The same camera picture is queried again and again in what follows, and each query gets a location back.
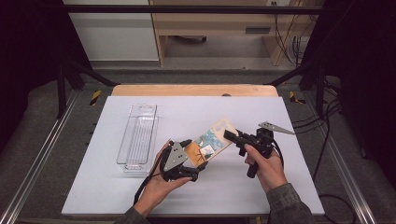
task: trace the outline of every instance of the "white table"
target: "white table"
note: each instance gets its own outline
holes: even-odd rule
[[[129,109],[156,104],[160,116],[156,148],[169,139],[195,139],[219,119],[245,133],[269,121],[292,130],[280,97],[109,96],[78,170],[62,214],[75,217],[119,215],[129,209],[143,178],[131,178],[116,164]],[[313,214],[324,214],[295,135],[275,133],[287,179]],[[198,180],[176,189],[152,212],[153,217],[250,217],[269,213],[257,178],[247,177],[245,158],[234,144],[222,151]]]

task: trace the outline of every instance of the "sleeve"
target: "sleeve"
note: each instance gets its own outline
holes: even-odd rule
[[[133,207],[131,207],[122,217],[117,219],[114,224],[149,224]]]
[[[271,208],[271,222],[283,223],[315,223],[311,210],[303,203],[292,184],[285,184],[267,193]]]

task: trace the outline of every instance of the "transparent container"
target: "transparent container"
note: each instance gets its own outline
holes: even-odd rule
[[[156,105],[132,105],[117,163],[131,176],[147,176],[158,128]]]

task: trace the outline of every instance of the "white cabinet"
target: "white cabinet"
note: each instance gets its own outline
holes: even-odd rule
[[[64,0],[66,5],[148,5],[147,0]],[[158,61],[148,13],[70,13],[90,61]]]

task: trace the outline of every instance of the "gray floor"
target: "gray floor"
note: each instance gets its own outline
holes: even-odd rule
[[[97,71],[105,77],[121,83],[250,83],[262,84],[274,80],[293,68],[286,59],[279,67],[273,67],[260,38],[208,37],[205,43],[199,40],[171,38],[164,67],[137,63],[122,69],[114,69],[114,64],[99,64]],[[111,88],[85,77],[87,84],[79,92],[76,106],[52,149],[46,165],[33,187],[19,218],[40,218],[37,223],[54,223],[53,219],[67,220],[61,215],[78,167],[90,142],[95,123],[99,119],[106,96]],[[300,92],[296,87],[299,78],[294,78],[277,88],[284,98],[292,121],[306,119],[313,115],[308,104],[290,101],[289,93],[294,91],[297,99],[305,99],[308,92]],[[96,105],[89,105],[93,92],[102,93]],[[328,92],[326,101],[334,96]],[[51,82],[33,90],[29,95],[29,107],[20,126],[3,150],[0,157],[0,212],[5,211],[19,185],[29,171],[35,156],[46,140],[57,114],[56,83]],[[370,206],[377,223],[396,223],[396,192],[383,176],[375,161],[361,157],[359,143],[356,142],[346,118],[341,113],[331,117],[331,134],[355,177],[361,192]],[[297,135],[307,166],[313,173],[318,161],[323,137],[318,128]],[[336,167],[326,148],[320,165],[316,185],[321,193],[337,195],[348,200]],[[348,208],[334,199],[323,199],[326,214],[339,223],[350,223]],[[324,217],[316,217],[318,223],[330,223]],[[155,223],[245,223],[245,220],[225,219],[182,219],[153,220]]]

